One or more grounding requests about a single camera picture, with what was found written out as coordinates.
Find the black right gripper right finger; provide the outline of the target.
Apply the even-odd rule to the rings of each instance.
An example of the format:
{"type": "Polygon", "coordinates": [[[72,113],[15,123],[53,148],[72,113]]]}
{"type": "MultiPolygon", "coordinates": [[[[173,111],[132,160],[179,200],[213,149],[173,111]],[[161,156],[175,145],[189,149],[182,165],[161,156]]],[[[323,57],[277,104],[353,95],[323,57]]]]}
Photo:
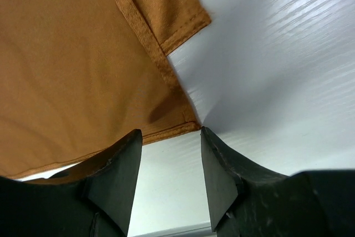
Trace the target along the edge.
{"type": "Polygon", "coordinates": [[[353,236],[354,171],[269,170],[201,130],[211,229],[218,236],[353,236]]]}

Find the orange brown cloth napkin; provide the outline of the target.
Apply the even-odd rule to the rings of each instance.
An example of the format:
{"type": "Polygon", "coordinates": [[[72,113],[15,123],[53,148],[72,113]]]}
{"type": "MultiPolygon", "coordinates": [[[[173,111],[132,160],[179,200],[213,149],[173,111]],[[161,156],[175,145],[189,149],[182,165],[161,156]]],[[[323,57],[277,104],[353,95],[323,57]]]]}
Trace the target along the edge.
{"type": "Polygon", "coordinates": [[[1,0],[1,175],[198,130],[167,57],[210,22],[199,0],[1,0]]]}

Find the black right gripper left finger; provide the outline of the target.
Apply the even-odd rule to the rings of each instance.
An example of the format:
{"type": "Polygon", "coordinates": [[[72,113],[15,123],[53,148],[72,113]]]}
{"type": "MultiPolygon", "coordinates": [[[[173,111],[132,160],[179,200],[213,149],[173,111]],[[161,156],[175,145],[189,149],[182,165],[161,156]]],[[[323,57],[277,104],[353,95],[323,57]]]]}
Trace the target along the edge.
{"type": "Polygon", "coordinates": [[[1,235],[127,236],[142,143],[135,129],[49,178],[1,177],[1,235]]]}

